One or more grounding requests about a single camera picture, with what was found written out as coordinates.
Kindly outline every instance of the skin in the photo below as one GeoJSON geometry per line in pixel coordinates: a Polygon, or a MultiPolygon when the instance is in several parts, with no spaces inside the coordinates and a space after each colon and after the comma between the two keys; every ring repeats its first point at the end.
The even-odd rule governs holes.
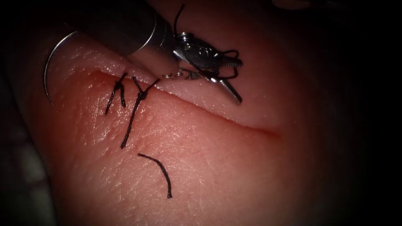
{"type": "MultiPolygon", "coordinates": [[[[182,2],[150,4],[173,24],[182,2]]],[[[314,50],[257,4],[183,3],[179,31],[240,52],[244,66],[230,82],[243,103],[204,79],[162,80],[140,104],[124,149],[138,93],[130,77],[143,89],[155,77],[74,36],[51,61],[51,106],[41,80],[44,60],[69,29],[38,16],[30,22],[34,29],[10,35],[3,48],[7,73],[50,175],[59,222],[308,225],[337,219],[354,188],[354,141],[344,137],[346,106],[322,78],[331,72],[316,69],[314,50]],[[307,49],[308,57],[295,60],[292,44],[283,43],[307,49]],[[114,81],[124,72],[127,107],[118,91],[105,116],[114,81]],[[166,198],[160,168],[138,153],[164,164],[173,198],[166,198]]]]}

